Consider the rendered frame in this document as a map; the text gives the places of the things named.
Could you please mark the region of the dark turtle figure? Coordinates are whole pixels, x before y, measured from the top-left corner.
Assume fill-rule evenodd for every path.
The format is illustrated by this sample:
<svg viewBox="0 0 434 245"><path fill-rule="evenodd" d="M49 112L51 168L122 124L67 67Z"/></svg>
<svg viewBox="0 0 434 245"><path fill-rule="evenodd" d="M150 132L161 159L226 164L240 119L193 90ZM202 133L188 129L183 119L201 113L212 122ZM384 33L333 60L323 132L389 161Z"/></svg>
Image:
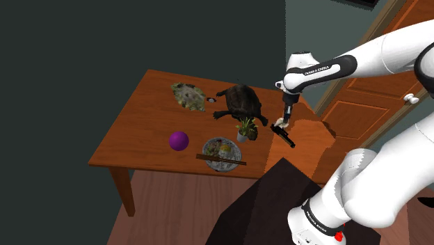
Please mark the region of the dark turtle figure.
<svg viewBox="0 0 434 245"><path fill-rule="evenodd" d="M234 119L259 119L263 126L267 126L268 119L262 115L262 103L255 91L244 84L237 84L216 93L217 97L225 96L227 109L225 111L213 112L214 119L231 115Z"/></svg>

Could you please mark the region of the dark robot stand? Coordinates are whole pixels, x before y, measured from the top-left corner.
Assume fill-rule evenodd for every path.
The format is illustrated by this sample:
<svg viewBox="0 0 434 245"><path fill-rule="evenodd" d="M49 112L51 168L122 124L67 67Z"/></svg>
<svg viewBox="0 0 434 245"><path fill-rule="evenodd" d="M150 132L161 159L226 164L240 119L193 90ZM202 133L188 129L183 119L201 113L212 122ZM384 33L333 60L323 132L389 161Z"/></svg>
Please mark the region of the dark robot stand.
<svg viewBox="0 0 434 245"><path fill-rule="evenodd" d="M320 190L282 158L222 212L205 245L295 245L288 212Z"/></svg>

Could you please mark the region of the grey plate with food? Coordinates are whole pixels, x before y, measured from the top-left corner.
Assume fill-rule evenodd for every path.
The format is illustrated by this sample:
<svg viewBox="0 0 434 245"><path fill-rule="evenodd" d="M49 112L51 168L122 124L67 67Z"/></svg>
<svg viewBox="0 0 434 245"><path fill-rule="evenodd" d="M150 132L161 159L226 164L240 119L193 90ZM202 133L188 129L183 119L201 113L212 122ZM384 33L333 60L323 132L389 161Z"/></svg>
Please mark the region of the grey plate with food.
<svg viewBox="0 0 434 245"><path fill-rule="evenodd" d="M212 157L220 157L222 159L230 159L241 161L242 154L240 148L231 140L223 137L209 139L202 147L202 153ZM226 161L205 161L211 169L226 173L233 171L238 164L229 163Z"/></svg>

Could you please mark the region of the black pistol with pale grip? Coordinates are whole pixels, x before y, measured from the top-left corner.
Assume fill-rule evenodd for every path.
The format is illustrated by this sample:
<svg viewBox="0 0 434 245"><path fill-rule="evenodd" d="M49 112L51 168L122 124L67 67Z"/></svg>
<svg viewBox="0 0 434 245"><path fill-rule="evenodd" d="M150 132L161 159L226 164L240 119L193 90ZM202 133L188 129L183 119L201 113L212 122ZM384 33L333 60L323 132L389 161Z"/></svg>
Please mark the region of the black pistol with pale grip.
<svg viewBox="0 0 434 245"><path fill-rule="evenodd" d="M284 130L283 122L284 118L279 118L274 124L270 126L270 128L275 134L277 134L281 139L288 143L291 148L294 148L296 144L288 137L289 134Z"/></svg>

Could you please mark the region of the green plant in white pot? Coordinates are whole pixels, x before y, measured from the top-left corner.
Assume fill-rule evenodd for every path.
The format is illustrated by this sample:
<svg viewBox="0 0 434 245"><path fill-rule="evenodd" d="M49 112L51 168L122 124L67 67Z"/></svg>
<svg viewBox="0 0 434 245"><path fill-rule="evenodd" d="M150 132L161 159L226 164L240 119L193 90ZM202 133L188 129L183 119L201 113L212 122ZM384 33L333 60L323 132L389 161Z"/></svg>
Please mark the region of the green plant in white pot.
<svg viewBox="0 0 434 245"><path fill-rule="evenodd" d="M238 129L237 141L240 143L246 140L255 141L257 139L258 131L255 124L255 119L244 118L240 119L240 125L237 125Z"/></svg>

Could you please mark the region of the brown wooden door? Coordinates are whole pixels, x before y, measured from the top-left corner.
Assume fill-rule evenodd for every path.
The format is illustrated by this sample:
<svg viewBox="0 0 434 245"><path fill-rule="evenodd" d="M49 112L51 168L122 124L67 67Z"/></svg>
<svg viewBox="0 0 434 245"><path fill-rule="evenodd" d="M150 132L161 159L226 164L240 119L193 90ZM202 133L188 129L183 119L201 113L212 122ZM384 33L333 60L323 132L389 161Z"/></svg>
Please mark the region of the brown wooden door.
<svg viewBox="0 0 434 245"><path fill-rule="evenodd" d="M387 0L360 42L430 19L434 0ZM335 142L323 152L311 179L325 184L350 150L368 148L395 126L414 109L403 99L409 93L421 100L428 96L413 72L341 79L331 85L315 111Z"/></svg>

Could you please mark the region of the brown wooden table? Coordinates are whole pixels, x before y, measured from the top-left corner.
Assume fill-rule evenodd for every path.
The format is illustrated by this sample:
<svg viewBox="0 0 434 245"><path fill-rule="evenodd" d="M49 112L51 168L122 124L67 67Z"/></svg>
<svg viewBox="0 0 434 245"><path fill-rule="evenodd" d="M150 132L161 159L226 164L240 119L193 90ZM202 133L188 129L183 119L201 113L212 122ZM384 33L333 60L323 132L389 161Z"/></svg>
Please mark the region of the brown wooden table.
<svg viewBox="0 0 434 245"><path fill-rule="evenodd" d="M191 111L176 102L170 87L176 82L193 84L206 97L215 97L217 92L231 87L224 81L148 70L88 162L110 170L128 216L136 211L130 169L216 175L196 156L209 139L222 136L236 140L238 122L229 116L219 120L213 117L213 112L225 109L224 98L206 103L205 112ZM189 137L185 150L176 151L169 145L170 135L177 131ZM295 105L287 131L296 144L294 148L269 127L260 127L256 141L239 144L245 164L227 176L257 179L284 157L311 177L322 153L335 138L304 99Z"/></svg>

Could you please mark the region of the purple ball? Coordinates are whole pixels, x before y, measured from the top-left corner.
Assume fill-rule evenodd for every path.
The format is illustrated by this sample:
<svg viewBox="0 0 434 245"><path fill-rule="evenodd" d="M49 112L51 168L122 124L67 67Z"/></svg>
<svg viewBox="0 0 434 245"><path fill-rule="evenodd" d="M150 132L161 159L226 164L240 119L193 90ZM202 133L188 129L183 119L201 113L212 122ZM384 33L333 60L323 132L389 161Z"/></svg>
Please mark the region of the purple ball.
<svg viewBox="0 0 434 245"><path fill-rule="evenodd" d="M170 135L169 145L176 151L185 150L189 145L189 137L185 132L174 132Z"/></svg>

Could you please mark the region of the grey-green flat rock piece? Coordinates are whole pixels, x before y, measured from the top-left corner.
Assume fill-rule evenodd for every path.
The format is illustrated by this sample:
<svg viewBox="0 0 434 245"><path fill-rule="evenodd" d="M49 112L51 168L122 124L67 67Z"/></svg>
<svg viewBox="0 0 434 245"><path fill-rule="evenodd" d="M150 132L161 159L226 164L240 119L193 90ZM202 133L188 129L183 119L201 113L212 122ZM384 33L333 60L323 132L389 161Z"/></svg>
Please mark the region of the grey-green flat rock piece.
<svg viewBox="0 0 434 245"><path fill-rule="evenodd" d="M172 84L170 87L179 105L191 111L205 112L205 94L200 88L182 82Z"/></svg>

